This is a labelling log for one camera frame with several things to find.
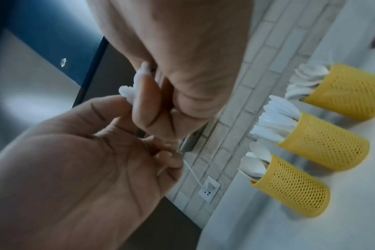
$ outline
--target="cylindrical yellow holder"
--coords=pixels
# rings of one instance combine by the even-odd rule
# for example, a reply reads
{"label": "cylindrical yellow holder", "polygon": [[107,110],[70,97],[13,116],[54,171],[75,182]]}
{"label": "cylindrical yellow holder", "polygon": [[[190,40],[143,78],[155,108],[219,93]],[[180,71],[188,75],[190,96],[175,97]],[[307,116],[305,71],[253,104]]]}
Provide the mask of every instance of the cylindrical yellow holder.
{"label": "cylindrical yellow holder", "polygon": [[271,156],[265,175],[252,185],[304,216],[322,214],[329,204],[329,188],[281,158]]}
{"label": "cylindrical yellow holder", "polygon": [[375,117],[375,74],[333,64],[329,74],[303,102],[357,120]]}
{"label": "cylindrical yellow holder", "polygon": [[334,171],[357,166],[370,150],[365,138],[304,112],[295,130],[278,146]]}

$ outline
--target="brick wall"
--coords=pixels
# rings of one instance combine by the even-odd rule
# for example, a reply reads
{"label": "brick wall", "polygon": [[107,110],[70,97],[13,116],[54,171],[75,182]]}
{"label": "brick wall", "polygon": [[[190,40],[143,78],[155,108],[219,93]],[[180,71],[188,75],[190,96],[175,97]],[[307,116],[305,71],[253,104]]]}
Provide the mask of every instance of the brick wall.
{"label": "brick wall", "polygon": [[203,228],[237,173],[240,159],[254,139],[249,134],[270,94],[283,97],[288,80],[308,60],[345,0],[256,0],[251,38],[233,95],[205,129],[192,152],[184,155],[204,182],[211,176],[220,190],[208,204],[197,195],[199,185],[185,169],[167,195]]}

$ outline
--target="palm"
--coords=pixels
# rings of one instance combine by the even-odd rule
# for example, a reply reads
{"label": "palm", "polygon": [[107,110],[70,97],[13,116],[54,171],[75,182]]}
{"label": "palm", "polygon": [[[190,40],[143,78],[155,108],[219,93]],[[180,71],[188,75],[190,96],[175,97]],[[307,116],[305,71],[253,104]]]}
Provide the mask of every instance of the palm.
{"label": "palm", "polygon": [[42,239],[30,248],[116,248],[174,184],[159,179],[163,164],[154,155],[163,151],[120,124],[95,136],[50,132],[61,124],[43,124],[4,152],[12,157],[0,156],[0,190],[13,194],[0,211],[19,206],[0,228],[24,235],[16,241]]}

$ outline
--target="perforated mesh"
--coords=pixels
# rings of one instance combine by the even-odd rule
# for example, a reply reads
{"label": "perforated mesh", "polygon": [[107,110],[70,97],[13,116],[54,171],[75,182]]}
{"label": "perforated mesh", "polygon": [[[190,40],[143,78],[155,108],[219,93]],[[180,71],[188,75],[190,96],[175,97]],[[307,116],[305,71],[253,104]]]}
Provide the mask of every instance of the perforated mesh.
{"label": "perforated mesh", "polygon": [[330,200],[325,184],[274,155],[265,176],[252,185],[307,217],[323,213]]}
{"label": "perforated mesh", "polygon": [[303,100],[357,120],[375,117],[375,74],[334,64],[315,91]]}
{"label": "perforated mesh", "polygon": [[369,142],[336,125],[302,112],[296,129],[280,147],[335,171],[355,167],[369,152]]}

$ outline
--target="white countertop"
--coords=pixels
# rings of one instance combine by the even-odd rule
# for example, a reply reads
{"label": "white countertop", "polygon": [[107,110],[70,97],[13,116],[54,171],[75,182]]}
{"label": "white countertop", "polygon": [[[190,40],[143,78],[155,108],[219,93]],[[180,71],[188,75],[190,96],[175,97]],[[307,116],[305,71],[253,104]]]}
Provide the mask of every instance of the white countertop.
{"label": "white countertop", "polygon": [[[375,0],[349,0],[313,54],[375,72]],[[238,173],[202,232],[197,249],[375,249],[375,119],[356,122],[296,102],[296,106],[370,141],[370,153],[357,167],[332,172],[277,146],[271,152],[326,183],[326,211],[305,218],[253,187]]]}

